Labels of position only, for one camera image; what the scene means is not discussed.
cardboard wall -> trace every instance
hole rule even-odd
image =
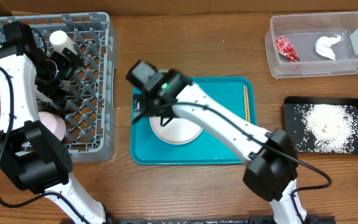
[[[358,0],[0,0],[0,11],[104,11],[116,16],[231,12],[358,11]]]

plastic container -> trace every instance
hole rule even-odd
[[[275,38],[286,36],[300,62],[289,62],[279,54]],[[322,57],[314,49],[322,36],[341,36],[331,49],[336,60]],[[358,73],[358,12],[329,12],[273,16],[265,36],[270,72],[275,78],[319,77]]]
[[[36,28],[52,53],[49,37],[62,30],[73,39],[74,48],[85,62],[72,79],[72,88],[64,107],[66,144],[73,162],[105,161],[114,154],[113,77],[117,67],[117,33],[105,12],[56,14],[44,16],[0,17],[0,43],[5,41],[2,25],[20,21]],[[34,33],[35,43],[43,47]],[[37,101],[39,111],[53,105]],[[25,143],[19,155],[30,151]]]

clear plastic box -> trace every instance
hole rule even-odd
[[[300,62],[289,62],[280,55],[275,38],[286,36]],[[336,60],[317,54],[315,42],[322,36],[341,36],[332,45]],[[319,77],[358,73],[358,12],[329,12],[273,16],[265,36],[270,72],[275,78]]]

black tray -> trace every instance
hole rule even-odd
[[[291,136],[294,145],[301,142],[305,137],[305,125],[301,121],[302,114],[296,113],[295,107],[298,105],[347,105],[351,106],[356,115],[358,115],[358,98],[329,98],[329,97],[307,97],[307,96],[288,96],[284,100],[283,105],[283,119],[284,130]],[[313,141],[304,143],[302,146],[296,145],[299,152],[316,152],[314,151]],[[356,139],[352,146],[354,150],[351,154],[358,154],[358,139]]]

chopstick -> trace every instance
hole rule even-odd
[[[246,85],[244,85],[244,106],[246,108],[246,121],[250,122],[248,89]]]

